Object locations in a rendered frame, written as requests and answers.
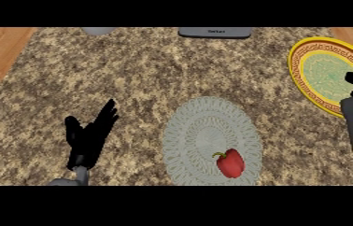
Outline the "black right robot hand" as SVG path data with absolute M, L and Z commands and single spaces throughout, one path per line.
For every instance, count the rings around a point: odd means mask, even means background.
M 345 73 L 344 80 L 345 80 L 345 82 L 348 82 L 350 84 L 353 84 L 353 72 L 347 72 L 347 73 Z

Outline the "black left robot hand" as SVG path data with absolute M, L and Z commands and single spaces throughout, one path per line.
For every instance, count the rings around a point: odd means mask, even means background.
M 72 148 L 66 165 L 69 170 L 74 170 L 78 166 L 87 169 L 94 167 L 105 140 L 118 119 L 114 105 L 114 100 L 109 100 L 100 109 L 94 121 L 85 127 L 81 127 L 74 116 L 65 118 L 66 141 Z

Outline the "yellow rimmed patterned plate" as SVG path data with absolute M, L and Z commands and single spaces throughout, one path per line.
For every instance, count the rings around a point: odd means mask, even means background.
M 344 80 L 345 73 L 353 72 L 353 45 L 332 37 L 307 37 L 292 46 L 286 62 L 303 95 L 341 118 L 340 101 L 353 91 Z

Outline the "pale round lace placemat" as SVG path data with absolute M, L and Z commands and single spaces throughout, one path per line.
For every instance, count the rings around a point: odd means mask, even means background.
M 233 148 L 244 159 L 238 178 L 223 175 L 215 152 Z M 162 134 L 162 159 L 179 186 L 255 185 L 261 170 L 257 128 L 241 108 L 227 100 L 202 96 L 176 110 Z

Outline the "red bell pepper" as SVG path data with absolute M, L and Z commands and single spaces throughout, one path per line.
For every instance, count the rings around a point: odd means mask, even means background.
M 229 148 L 224 152 L 215 152 L 212 156 L 218 157 L 217 167 L 223 175 L 229 178 L 238 178 L 245 169 L 245 162 L 239 152 Z

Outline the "dark grey flat appliance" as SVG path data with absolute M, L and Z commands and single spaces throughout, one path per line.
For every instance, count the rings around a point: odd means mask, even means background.
M 251 30 L 251 27 L 180 27 L 177 33 L 184 37 L 245 38 Z

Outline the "pale grey round object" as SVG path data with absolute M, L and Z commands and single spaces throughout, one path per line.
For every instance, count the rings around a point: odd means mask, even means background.
M 114 31 L 114 27 L 84 27 L 83 31 L 88 35 L 105 35 Z

